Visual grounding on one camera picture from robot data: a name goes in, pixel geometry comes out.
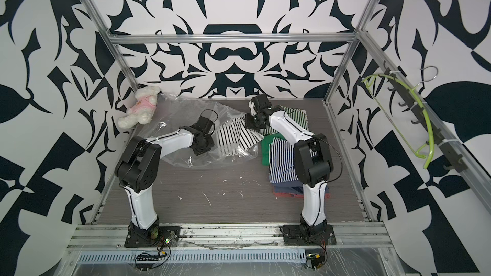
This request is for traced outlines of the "solid green garment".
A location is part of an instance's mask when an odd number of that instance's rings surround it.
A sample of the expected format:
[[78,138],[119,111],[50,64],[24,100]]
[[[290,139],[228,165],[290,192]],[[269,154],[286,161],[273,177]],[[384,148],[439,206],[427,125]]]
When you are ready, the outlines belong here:
[[263,140],[261,141],[261,149],[262,149],[262,165],[263,166],[269,166],[269,151],[270,151],[270,145],[272,144],[274,139],[282,139],[285,140],[285,138],[279,134],[270,134],[266,135]]

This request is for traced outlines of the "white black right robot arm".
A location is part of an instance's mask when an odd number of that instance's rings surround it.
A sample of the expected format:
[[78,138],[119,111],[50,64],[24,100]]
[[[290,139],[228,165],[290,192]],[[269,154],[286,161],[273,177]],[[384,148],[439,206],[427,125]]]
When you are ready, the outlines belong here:
[[326,222],[326,187],[334,167],[326,137],[304,129],[278,106],[249,107],[251,112],[245,115],[248,129],[271,127],[294,147],[295,173],[304,190],[301,223],[307,229],[321,227]]

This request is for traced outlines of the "black white striped garment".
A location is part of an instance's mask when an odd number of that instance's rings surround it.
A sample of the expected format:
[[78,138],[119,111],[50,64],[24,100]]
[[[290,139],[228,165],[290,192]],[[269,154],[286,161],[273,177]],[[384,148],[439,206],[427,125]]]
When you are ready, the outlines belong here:
[[217,147],[221,157],[246,153],[263,140],[263,135],[246,128],[246,115],[238,116],[221,125],[217,131]]

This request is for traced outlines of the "blue white striped garment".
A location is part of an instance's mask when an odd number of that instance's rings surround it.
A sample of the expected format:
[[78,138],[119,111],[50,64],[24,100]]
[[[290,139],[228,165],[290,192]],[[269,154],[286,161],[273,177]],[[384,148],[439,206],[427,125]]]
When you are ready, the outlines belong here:
[[295,172],[294,147],[275,137],[269,145],[269,181],[272,184],[300,182]]

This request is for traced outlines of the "navy blue t-shirt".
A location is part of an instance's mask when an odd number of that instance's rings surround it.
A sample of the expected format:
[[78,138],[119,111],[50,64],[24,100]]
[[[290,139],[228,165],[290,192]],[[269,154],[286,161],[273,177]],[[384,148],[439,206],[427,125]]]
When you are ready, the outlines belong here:
[[304,194],[303,184],[300,181],[273,183],[272,186],[274,193],[285,193],[293,196],[301,196]]

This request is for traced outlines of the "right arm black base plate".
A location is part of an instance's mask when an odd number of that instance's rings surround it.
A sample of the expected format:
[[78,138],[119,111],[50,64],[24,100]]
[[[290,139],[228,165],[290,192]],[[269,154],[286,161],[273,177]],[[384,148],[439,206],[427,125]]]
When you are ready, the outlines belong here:
[[280,227],[285,245],[336,245],[337,240],[332,225],[321,223],[309,227],[306,224],[283,225]]

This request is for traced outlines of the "red t-shirt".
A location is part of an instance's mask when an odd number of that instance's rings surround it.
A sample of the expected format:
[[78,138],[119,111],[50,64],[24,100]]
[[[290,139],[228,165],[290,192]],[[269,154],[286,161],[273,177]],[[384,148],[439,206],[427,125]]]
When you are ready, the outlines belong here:
[[[285,192],[274,192],[273,194],[277,198],[300,198],[300,199],[304,198],[304,194],[293,194],[293,193],[285,193]],[[331,194],[326,192],[324,194],[324,197],[328,199],[331,197]]]

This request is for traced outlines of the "clear plastic vacuum bag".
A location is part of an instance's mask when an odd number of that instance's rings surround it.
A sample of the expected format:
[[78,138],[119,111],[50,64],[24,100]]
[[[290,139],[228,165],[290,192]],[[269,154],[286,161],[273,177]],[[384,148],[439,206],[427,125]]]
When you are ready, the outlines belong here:
[[204,100],[161,93],[152,121],[138,127],[136,135],[146,139],[155,139],[177,131],[180,127],[191,126],[198,121],[200,116],[204,116],[215,123],[215,131],[212,134],[214,147],[200,156],[195,156],[192,149],[185,148],[161,157],[161,160],[172,166],[188,169],[216,169],[243,164],[257,159],[259,143],[246,153],[221,157],[217,147],[217,131],[221,125],[232,118],[246,115],[246,106],[247,103],[243,100],[231,102]]

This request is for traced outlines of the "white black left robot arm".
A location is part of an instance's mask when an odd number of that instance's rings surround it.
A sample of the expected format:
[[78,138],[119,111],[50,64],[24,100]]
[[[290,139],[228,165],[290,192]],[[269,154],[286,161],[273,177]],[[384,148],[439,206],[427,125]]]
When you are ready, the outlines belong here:
[[158,225],[152,187],[161,157],[185,148],[192,149],[196,156],[209,152],[214,147],[214,131],[214,123],[195,123],[155,139],[130,139],[116,165],[115,176],[128,195],[131,223],[136,228],[148,231]]

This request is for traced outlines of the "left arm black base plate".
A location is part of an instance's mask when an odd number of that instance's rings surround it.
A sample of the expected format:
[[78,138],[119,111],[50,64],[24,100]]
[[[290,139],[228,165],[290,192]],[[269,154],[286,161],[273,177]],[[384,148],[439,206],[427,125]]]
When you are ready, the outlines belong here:
[[149,229],[140,229],[133,223],[128,227],[128,234],[124,243],[125,248],[157,247],[163,243],[170,244],[179,241],[181,227],[179,226],[152,226]]

